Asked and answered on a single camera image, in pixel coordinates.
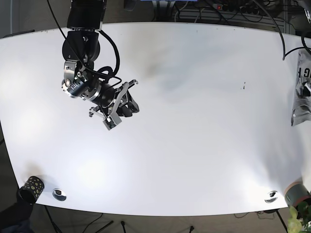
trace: white tabletop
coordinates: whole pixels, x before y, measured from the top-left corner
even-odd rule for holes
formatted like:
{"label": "white tabletop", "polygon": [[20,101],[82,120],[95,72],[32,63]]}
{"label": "white tabletop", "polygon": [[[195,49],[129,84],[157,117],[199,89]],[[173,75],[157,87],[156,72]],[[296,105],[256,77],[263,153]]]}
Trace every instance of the white tabletop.
{"label": "white tabletop", "polygon": [[[205,24],[105,24],[140,107],[108,131],[91,102],[63,93],[58,30],[0,40],[0,119],[19,186],[84,211],[199,216],[286,207],[269,191],[311,187],[311,122],[291,127],[297,52],[277,33]],[[300,37],[284,35],[286,48]],[[96,69],[115,66],[100,37]],[[57,201],[60,188],[67,200]]]}

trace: metal grommet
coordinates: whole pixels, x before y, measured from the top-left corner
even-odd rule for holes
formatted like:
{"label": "metal grommet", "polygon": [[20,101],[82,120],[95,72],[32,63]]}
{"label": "metal grommet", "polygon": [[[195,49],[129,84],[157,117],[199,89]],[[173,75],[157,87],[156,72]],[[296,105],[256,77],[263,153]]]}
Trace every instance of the metal grommet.
{"label": "metal grommet", "polygon": [[64,201],[67,198],[66,193],[58,188],[54,189],[52,194],[56,200]]}
{"label": "metal grommet", "polygon": [[266,203],[272,203],[278,198],[277,191],[271,191],[267,194],[267,198],[264,200]]}

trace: floor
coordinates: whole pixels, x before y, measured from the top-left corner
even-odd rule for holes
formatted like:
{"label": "floor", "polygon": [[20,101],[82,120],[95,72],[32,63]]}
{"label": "floor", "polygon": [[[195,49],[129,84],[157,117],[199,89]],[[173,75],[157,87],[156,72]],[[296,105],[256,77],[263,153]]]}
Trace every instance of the floor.
{"label": "floor", "polygon": [[[18,9],[14,19],[15,31],[36,31],[56,28],[46,1],[17,0]],[[70,11],[71,0],[50,0],[55,16],[62,27],[66,26],[67,16]],[[153,18],[153,7],[151,2],[137,2],[132,12],[123,10],[122,0],[109,0],[104,22],[129,22],[129,21],[151,21]],[[0,210],[3,210],[15,201],[17,183],[12,171],[9,156],[3,143],[0,146]],[[82,233],[84,228],[92,220],[100,216],[99,213],[74,211],[49,207],[52,218],[64,233]],[[281,209],[280,213],[287,222],[288,209]],[[104,214],[104,216],[92,224],[87,232],[96,232],[109,221],[114,223],[105,229],[106,233],[120,233],[122,231],[121,221],[126,223],[128,233],[188,233],[190,226],[194,226],[194,233],[241,233],[241,232],[285,232],[276,214],[249,213],[221,215],[221,216],[190,216],[190,217],[149,217],[149,216],[124,216]],[[35,232],[52,233],[52,225],[42,205],[35,205],[31,216],[31,225]]]}

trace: black cup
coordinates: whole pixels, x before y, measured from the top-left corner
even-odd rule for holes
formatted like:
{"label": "black cup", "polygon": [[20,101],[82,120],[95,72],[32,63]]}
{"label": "black cup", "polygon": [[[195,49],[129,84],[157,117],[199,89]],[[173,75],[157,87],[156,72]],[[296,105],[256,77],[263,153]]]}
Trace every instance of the black cup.
{"label": "black cup", "polygon": [[36,176],[29,177],[28,181],[19,189],[19,196],[30,205],[35,204],[44,189],[44,183]]}

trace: black wire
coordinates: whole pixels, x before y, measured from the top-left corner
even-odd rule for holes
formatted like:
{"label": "black wire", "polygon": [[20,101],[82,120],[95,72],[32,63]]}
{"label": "black wire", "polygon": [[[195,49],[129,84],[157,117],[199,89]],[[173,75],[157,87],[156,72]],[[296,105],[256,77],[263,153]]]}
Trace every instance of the black wire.
{"label": "black wire", "polygon": [[96,231],[95,233],[101,232],[103,229],[109,227],[112,223],[113,223],[113,221],[108,222],[106,225],[104,225],[102,228],[100,228],[100,229],[99,229],[98,231]]}
{"label": "black wire", "polygon": [[291,52],[294,52],[295,50],[304,49],[304,48],[305,48],[305,47],[294,48],[294,49],[290,50],[289,52],[287,52],[287,53],[285,54],[285,57],[286,57],[288,54],[290,54]]}
{"label": "black wire", "polygon": [[217,10],[215,9],[208,1],[206,0],[203,0],[210,8],[211,10],[215,11],[221,18],[224,19],[224,21],[231,26],[231,24],[228,22],[228,20]]}
{"label": "black wire", "polygon": [[56,233],[62,233],[62,231],[58,228],[58,226],[57,226],[57,225],[55,224],[55,222],[53,221],[53,219],[52,219],[52,217],[51,217],[51,215],[50,215],[50,212],[49,212],[49,210],[48,210],[48,208],[47,208],[46,205],[44,206],[44,208],[45,208],[45,210],[46,210],[46,212],[47,212],[47,214],[48,214],[48,216],[49,216],[50,222],[51,222],[51,224],[52,224],[52,226],[53,226],[55,232],[56,232]]}
{"label": "black wire", "polygon": [[284,223],[284,221],[283,221],[282,216],[281,216],[280,213],[278,212],[278,210],[276,211],[276,214],[277,214],[278,218],[280,219],[280,221],[281,221],[281,223],[282,223],[284,229],[285,229],[286,232],[287,232],[287,227],[286,227],[286,225],[285,225],[285,223]]}
{"label": "black wire", "polygon": [[310,32],[311,32],[311,30],[306,30],[301,34],[301,42],[302,42],[302,45],[305,48],[305,50],[308,52],[308,54],[311,55],[311,50],[307,47],[306,42],[305,42],[305,37],[306,37],[307,33],[310,33]]}
{"label": "black wire", "polygon": [[91,221],[85,228],[84,230],[82,231],[82,233],[84,233],[86,231],[86,229],[93,223],[93,222],[96,222],[98,219],[100,219],[101,217],[103,216],[103,213],[97,218],[95,219],[94,221]]}
{"label": "black wire", "polygon": [[179,16],[180,16],[180,10],[179,10],[179,8],[177,7],[176,2],[175,2],[175,4],[174,4],[174,7],[177,9],[177,12],[178,12],[177,17],[180,18],[180,17],[179,17]]}
{"label": "black wire", "polygon": [[258,211],[256,212],[258,219],[268,219],[268,220],[273,220],[274,219],[274,213],[273,213],[273,217],[269,218],[269,217],[260,217],[260,215],[262,215],[264,212],[263,211]]}
{"label": "black wire", "polygon": [[106,40],[109,41],[109,43],[112,45],[113,47],[113,50],[115,52],[115,55],[116,55],[116,68],[115,70],[113,71],[112,75],[113,76],[116,76],[118,71],[119,71],[119,68],[120,68],[120,55],[119,55],[119,51],[118,51],[118,48],[115,44],[115,42],[106,34],[104,33],[102,30],[99,31],[99,33],[106,38]]}
{"label": "black wire", "polygon": [[283,18],[281,18],[281,17],[276,17],[276,18],[280,18],[280,19],[282,19],[285,23],[288,23],[289,25],[291,25],[291,26],[294,28],[294,30],[296,31],[296,28],[295,28],[295,27],[294,27],[294,25],[293,25],[293,24],[291,24],[290,22],[285,21],[285,19],[283,19]]}
{"label": "black wire", "polygon": [[270,15],[270,13],[266,10],[266,8],[264,8],[257,0],[253,0],[253,2],[260,7],[267,16],[269,16],[269,18],[272,20],[272,22],[274,23],[278,33],[280,34],[281,40],[282,40],[282,45],[283,45],[283,60],[285,60],[285,41],[284,41],[284,37],[282,35],[281,29],[279,28],[278,24],[276,23],[276,21],[274,20],[274,18]]}
{"label": "black wire", "polygon": [[229,21],[229,20],[233,19],[233,17],[236,16],[237,14],[238,14],[238,11],[231,18],[228,18],[227,20]]}
{"label": "black wire", "polygon": [[[48,6],[49,6],[49,9],[50,9],[50,12],[51,12],[51,14],[52,14],[52,16],[53,16],[53,19],[54,19],[55,23],[57,24],[57,27],[58,27],[59,31],[61,32],[61,34],[63,35],[65,41],[68,43],[68,45],[70,46],[70,48],[71,48],[71,50],[73,51],[74,55],[78,58],[78,60],[81,62],[81,64],[85,64],[85,63],[82,61],[82,59],[77,55],[77,53],[75,52],[75,50],[72,48],[71,44],[69,43],[69,41],[67,40],[65,34],[63,33],[63,30],[62,30],[61,27],[59,26],[58,21],[57,21],[55,15],[54,15],[54,12],[53,12],[53,10],[52,10],[52,8],[51,8],[51,5],[50,5],[49,0],[47,0],[47,3],[48,3]],[[85,66],[85,67],[86,67],[86,69],[87,69],[88,71],[92,72],[93,74],[97,74],[97,75],[99,75],[99,76],[102,76],[103,79],[106,79],[106,78],[108,78],[108,79],[109,79],[109,78],[116,78],[116,77],[113,77],[113,76],[109,76],[109,75],[107,75],[107,74],[103,74],[103,73],[96,72],[96,71],[94,71],[94,70],[88,68],[87,66]]]}
{"label": "black wire", "polygon": [[262,18],[263,18],[263,16],[261,16],[261,18],[260,18],[259,20],[257,20],[257,21],[252,21],[252,20],[246,18],[246,16],[242,13],[242,11],[240,11],[240,13],[241,13],[241,16],[243,16],[243,18],[245,18],[247,21],[250,21],[250,22],[252,22],[252,23],[258,23],[258,22],[260,22],[260,21],[262,20]]}
{"label": "black wire", "polygon": [[248,214],[249,214],[249,212],[246,213],[245,215],[241,216],[241,217],[237,217],[236,214],[233,214],[233,215],[234,215],[235,218],[243,218],[243,217],[245,217],[245,216],[248,215]]}

